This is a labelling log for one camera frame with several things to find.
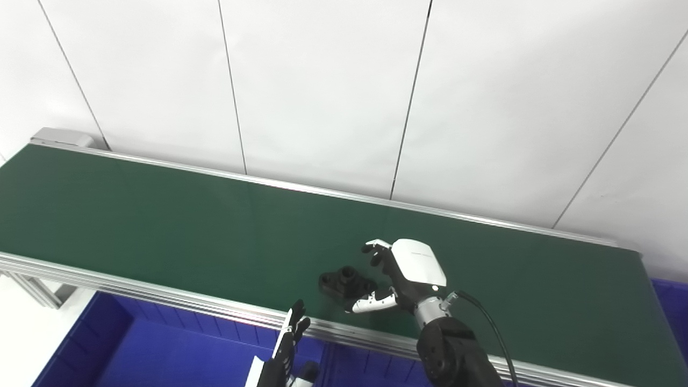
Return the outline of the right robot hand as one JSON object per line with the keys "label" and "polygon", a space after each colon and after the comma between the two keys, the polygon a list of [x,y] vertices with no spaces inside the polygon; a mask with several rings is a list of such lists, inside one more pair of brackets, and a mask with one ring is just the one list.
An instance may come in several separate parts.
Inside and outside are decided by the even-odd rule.
{"label": "right robot hand", "polygon": [[349,302],[347,313],[369,313],[397,306],[417,314],[423,302],[441,300],[440,291],[447,286],[447,279],[430,245],[413,239],[398,239],[392,244],[374,239],[366,242],[361,252],[372,254],[371,266],[381,266],[391,285]]}

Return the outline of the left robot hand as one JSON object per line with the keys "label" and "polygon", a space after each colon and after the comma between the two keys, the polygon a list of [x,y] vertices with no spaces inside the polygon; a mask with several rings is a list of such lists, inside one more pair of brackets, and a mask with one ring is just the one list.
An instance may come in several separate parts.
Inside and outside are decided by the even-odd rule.
{"label": "left robot hand", "polygon": [[302,299],[297,299],[286,314],[277,343],[268,360],[254,357],[245,386],[313,386],[320,375],[320,364],[307,361],[298,374],[292,374],[296,349],[309,328],[311,319],[305,316]]}

